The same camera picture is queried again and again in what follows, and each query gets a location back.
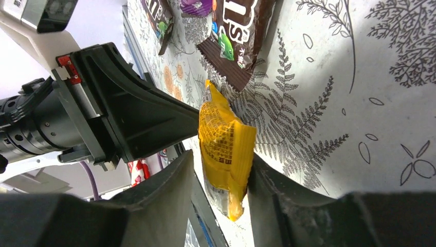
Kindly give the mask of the purple candy bag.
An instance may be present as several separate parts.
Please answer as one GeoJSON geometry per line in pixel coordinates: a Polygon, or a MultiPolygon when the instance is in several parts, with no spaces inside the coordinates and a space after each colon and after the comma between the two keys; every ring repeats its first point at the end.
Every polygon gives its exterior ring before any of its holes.
{"type": "Polygon", "coordinates": [[[237,92],[251,79],[275,4],[271,0],[212,2],[211,33],[197,49],[237,92]]]}
{"type": "Polygon", "coordinates": [[[212,10],[212,0],[180,1],[183,17],[206,17],[212,10]]]}

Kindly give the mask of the purple candy bag right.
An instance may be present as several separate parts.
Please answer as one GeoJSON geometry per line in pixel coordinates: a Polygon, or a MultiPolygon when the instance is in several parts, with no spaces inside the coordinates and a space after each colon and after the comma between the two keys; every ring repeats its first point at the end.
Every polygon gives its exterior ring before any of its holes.
{"type": "Polygon", "coordinates": [[[183,17],[206,17],[212,10],[212,0],[180,1],[183,17]]]}

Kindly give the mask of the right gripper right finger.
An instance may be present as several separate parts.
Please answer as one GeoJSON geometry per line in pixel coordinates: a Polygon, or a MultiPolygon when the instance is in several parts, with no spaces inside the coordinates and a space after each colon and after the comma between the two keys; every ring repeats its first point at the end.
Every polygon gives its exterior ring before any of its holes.
{"type": "Polygon", "coordinates": [[[255,246],[435,246],[434,192],[321,195],[253,158],[255,246]]]}

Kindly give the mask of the floral tablecloth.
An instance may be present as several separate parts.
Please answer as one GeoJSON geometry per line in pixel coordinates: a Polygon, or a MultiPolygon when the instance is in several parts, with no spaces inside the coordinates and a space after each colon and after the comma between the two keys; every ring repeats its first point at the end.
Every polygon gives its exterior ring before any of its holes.
{"type": "Polygon", "coordinates": [[[179,4],[159,56],[141,1],[127,2],[159,89],[199,108],[214,82],[257,128],[256,153],[323,195],[435,190],[435,1],[277,1],[240,92],[196,48],[214,15],[182,17],[179,4]]]}

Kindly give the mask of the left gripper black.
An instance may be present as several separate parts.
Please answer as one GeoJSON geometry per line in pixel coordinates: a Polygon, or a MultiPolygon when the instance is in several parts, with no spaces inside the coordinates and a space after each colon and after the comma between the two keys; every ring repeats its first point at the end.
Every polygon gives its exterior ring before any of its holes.
{"type": "Polygon", "coordinates": [[[115,44],[56,57],[53,77],[1,100],[1,171],[58,152],[105,171],[198,133],[199,112],[135,73],[115,44]]]}

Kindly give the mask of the brown M&M bag on table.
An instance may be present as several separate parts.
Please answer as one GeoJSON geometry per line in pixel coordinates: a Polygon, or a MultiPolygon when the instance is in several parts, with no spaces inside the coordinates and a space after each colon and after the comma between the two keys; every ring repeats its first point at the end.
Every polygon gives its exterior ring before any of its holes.
{"type": "Polygon", "coordinates": [[[160,49],[159,56],[165,54],[174,25],[173,10],[167,0],[141,0],[143,9],[155,33],[160,49]]]}

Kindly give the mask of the purple candy bag left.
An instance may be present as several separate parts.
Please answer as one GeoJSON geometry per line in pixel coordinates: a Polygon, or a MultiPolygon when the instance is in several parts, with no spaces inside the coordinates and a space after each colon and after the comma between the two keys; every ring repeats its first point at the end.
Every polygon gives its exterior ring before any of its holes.
{"type": "Polygon", "coordinates": [[[197,49],[237,92],[251,79],[275,4],[271,0],[212,2],[211,33],[197,49]]]}

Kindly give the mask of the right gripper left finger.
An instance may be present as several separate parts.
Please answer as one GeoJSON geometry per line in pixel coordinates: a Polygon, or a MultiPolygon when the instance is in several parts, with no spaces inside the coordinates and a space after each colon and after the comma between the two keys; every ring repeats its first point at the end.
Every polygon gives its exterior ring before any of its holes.
{"type": "Polygon", "coordinates": [[[2,194],[1,246],[183,246],[193,152],[109,200],[2,194]]]}

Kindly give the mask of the yellow candy bag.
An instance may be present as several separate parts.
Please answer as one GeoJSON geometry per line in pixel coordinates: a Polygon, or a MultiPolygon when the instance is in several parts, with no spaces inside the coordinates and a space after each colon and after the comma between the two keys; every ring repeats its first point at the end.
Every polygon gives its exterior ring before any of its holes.
{"type": "Polygon", "coordinates": [[[212,204],[231,221],[244,213],[256,134],[256,128],[242,123],[228,100],[206,80],[198,126],[205,189],[212,204]]]}

